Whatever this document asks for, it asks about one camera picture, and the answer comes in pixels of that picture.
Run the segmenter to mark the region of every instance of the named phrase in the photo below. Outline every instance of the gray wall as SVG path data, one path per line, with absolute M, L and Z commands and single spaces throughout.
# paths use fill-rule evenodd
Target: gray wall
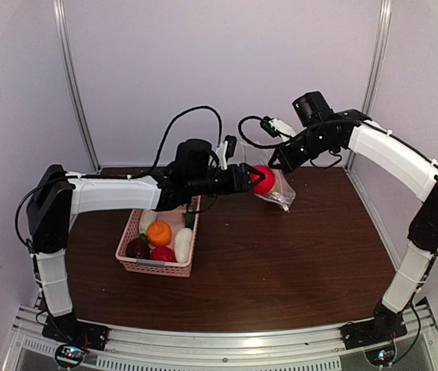
M 392 26 L 372 116 L 438 159 L 438 2 L 393 2 Z M 411 192 L 358 158 L 355 171 L 392 241 L 399 262 L 407 227 L 419 208 Z M 438 262 L 423 289 L 438 322 Z
M 250 114 L 299 125 L 290 104 L 310 90 L 321 90 L 336 109 L 360 107 L 379 8 L 364 0 L 66 2 L 100 163 L 151 164 L 168 122 L 195 105 L 215 107 L 229 134 Z M 251 125 L 253 138 L 272 141 Z M 216 142 L 216 132 L 210 113 L 182 119 L 162 163 L 180 141 Z
M 0 355 L 20 303 L 36 296 L 13 216 L 46 167 L 89 171 L 66 88 L 50 0 L 0 2 Z

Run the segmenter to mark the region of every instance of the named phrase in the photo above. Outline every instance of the pink basket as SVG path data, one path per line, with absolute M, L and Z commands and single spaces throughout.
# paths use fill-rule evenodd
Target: pink basket
M 196 204 L 196 209 L 200 207 L 200 197 L 193 197 L 192 204 Z M 191 275 L 191 266 L 193 262 L 193 253 L 195 251 L 196 230 L 198 229 L 199 214 L 195 216 L 195 225 L 193 226 L 192 244 L 189 252 L 188 261 L 185 263 L 169 263 L 167 261 L 134 259 L 126 256 L 127 245 L 140 235 L 138 226 L 140 224 L 142 210 L 134 209 L 131 212 L 123 236 L 116 250 L 116 258 L 124 265 L 128 272 L 138 272 L 147 274 L 158 274 L 161 276 L 189 277 Z

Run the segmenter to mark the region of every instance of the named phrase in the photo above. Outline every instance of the orange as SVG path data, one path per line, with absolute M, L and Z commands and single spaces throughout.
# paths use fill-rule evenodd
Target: orange
M 154 246 L 167 246 L 172 242 L 172 230 L 166 222 L 156 221 L 147 230 L 148 241 Z

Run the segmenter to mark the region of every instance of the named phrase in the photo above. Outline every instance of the plastic bag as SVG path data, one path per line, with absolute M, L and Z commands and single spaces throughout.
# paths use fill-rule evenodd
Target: plastic bag
M 272 157 L 273 149 L 258 149 L 243 142 L 241 142 L 241 147 L 243 148 L 243 161 L 248 165 L 268 166 L 268 161 Z M 296 192 L 291 188 L 281 170 L 273 168 L 272 172 L 275 175 L 275 186 L 273 191 L 263 195 L 255 194 L 255 196 L 270 203 L 276 203 L 284 211 L 289 211 L 291 203 L 293 203 L 296 198 Z

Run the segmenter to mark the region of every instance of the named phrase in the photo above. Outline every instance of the brown tabletop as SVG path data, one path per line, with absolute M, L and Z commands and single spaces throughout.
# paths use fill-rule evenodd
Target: brown tabletop
M 80 215 L 66 257 L 78 317 L 243 332 L 371 316 L 394 269 L 348 177 L 300 168 L 287 178 L 297 192 L 290 213 L 248 193 L 202 214 L 190 278 L 126 272 L 114 254 L 130 211 Z

